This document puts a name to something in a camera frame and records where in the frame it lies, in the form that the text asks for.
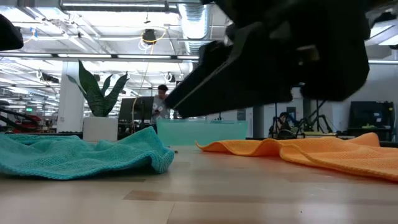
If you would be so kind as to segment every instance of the computer monitor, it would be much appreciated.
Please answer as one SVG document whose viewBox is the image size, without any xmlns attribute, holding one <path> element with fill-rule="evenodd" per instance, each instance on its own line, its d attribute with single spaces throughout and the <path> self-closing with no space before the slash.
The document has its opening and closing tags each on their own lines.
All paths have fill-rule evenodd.
<svg viewBox="0 0 398 224">
<path fill-rule="evenodd" d="M 132 105 L 135 98 L 122 99 L 120 106 L 119 120 L 132 122 Z M 153 96 L 142 96 L 137 98 L 134 106 L 134 120 L 149 120 L 152 118 Z"/>
</svg>

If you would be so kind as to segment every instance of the teal towel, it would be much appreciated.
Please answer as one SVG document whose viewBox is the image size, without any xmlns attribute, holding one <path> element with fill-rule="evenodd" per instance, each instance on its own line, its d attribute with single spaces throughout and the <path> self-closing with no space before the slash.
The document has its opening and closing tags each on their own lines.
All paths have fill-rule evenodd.
<svg viewBox="0 0 398 224">
<path fill-rule="evenodd" d="M 164 147 L 152 127 L 117 143 L 98 144 L 77 136 L 0 134 L 0 172 L 12 175 L 71 180 L 148 165 L 161 174 L 173 159 L 174 152 Z"/>
</svg>

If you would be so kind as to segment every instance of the microfiber cloth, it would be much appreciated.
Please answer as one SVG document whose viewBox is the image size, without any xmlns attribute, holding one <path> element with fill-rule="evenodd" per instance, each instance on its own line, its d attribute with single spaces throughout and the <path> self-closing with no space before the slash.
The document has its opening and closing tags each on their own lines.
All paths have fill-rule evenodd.
<svg viewBox="0 0 398 224">
<path fill-rule="evenodd" d="M 92 144 L 77 136 L 25 134 L 0 134 L 0 142 L 0 172 L 56 180 L 144 166 L 161 174 L 174 159 L 152 127 L 118 142 Z"/>
<path fill-rule="evenodd" d="M 199 146 L 206 152 L 237 156 L 280 156 L 285 161 L 366 177 L 398 181 L 398 149 L 380 147 L 374 133 L 351 140 L 335 137 L 263 141 L 219 141 Z"/>
</svg>

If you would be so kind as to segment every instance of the white planter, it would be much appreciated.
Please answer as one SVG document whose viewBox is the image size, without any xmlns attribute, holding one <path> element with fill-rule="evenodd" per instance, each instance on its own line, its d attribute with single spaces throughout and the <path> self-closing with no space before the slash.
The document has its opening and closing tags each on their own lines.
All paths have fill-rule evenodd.
<svg viewBox="0 0 398 224">
<path fill-rule="evenodd" d="M 97 142 L 99 140 L 118 140 L 118 119 L 88 117 L 83 121 L 83 140 Z"/>
</svg>

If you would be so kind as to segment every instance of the white column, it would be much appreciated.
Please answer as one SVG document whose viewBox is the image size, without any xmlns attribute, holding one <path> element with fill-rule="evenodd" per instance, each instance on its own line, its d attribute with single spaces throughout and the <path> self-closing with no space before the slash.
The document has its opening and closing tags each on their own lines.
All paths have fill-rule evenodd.
<svg viewBox="0 0 398 224">
<path fill-rule="evenodd" d="M 76 84 L 69 81 L 67 74 L 79 81 L 78 62 L 63 62 L 57 132 L 83 131 L 85 99 Z"/>
</svg>

